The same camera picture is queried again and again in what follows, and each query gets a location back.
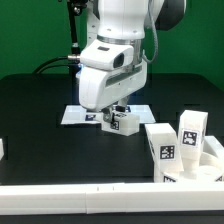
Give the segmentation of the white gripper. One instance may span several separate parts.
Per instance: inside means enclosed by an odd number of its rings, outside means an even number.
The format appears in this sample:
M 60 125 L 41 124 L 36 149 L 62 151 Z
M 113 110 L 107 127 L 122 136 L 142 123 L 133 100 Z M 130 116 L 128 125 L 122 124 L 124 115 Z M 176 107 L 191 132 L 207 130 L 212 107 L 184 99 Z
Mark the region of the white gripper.
M 90 111 L 103 113 L 103 121 L 114 122 L 108 107 L 118 101 L 115 110 L 125 112 L 128 98 L 141 89 L 147 79 L 147 64 L 134 65 L 134 47 L 94 40 L 80 55 L 84 65 L 79 79 L 79 103 Z

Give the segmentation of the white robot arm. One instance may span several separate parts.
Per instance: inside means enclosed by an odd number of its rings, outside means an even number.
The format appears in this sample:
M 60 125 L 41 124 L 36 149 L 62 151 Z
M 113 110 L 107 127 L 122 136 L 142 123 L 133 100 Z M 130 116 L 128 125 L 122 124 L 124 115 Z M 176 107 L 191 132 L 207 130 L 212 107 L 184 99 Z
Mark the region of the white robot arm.
M 147 29 L 167 31 L 183 18 L 186 0 L 98 0 L 95 40 L 80 55 L 79 103 L 112 123 L 128 97 L 144 87 L 153 62 L 142 48 Z

